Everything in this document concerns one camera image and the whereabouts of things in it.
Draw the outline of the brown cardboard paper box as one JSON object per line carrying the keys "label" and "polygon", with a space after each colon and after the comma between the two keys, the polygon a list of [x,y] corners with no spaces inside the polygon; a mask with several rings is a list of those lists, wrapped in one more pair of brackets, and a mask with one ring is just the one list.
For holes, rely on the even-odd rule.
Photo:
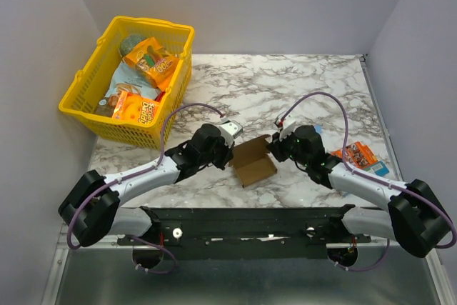
{"label": "brown cardboard paper box", "polygon": [[229,165],[243,188],[277,173],[277,168],[268,155],[267,139],[269,138],[268,134],[264,134],[233,148],[233,158]]}

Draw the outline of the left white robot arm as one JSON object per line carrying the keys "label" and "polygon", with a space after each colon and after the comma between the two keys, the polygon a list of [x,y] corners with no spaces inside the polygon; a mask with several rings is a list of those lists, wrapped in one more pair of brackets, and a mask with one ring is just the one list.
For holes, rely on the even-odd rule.
{"label": "left white robot arm", "polygon": [[109,234],[134,235],[142,244],[153,243],[159,233],[157,218],[148,209],[123,205],[153,189],[191,178],[207,166],[225,169],[242,130],[235,121],[203,124],[191,139],[152,162],[105,176],[87,171],[58,209],[69,228],[67,244],[74,249],[76,239],[79,246],[87,247]]}

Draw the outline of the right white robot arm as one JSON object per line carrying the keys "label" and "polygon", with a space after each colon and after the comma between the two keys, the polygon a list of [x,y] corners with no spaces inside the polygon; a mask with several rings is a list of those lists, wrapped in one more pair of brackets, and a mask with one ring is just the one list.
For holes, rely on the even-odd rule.
{"label": "right white robot arm", "polygon": [[439,248],[455,228],[427,183],[393,181],[354,169],[328,153],[313,126],[300,126],[272,136],[267,149],[279,162],[291,160],[308,177],[328,189],[343,191],[375,205],[354,207],[328,225],[330,237],[346,241],[353,234],[379,236],[398,242],[409,254],[423,258]]}

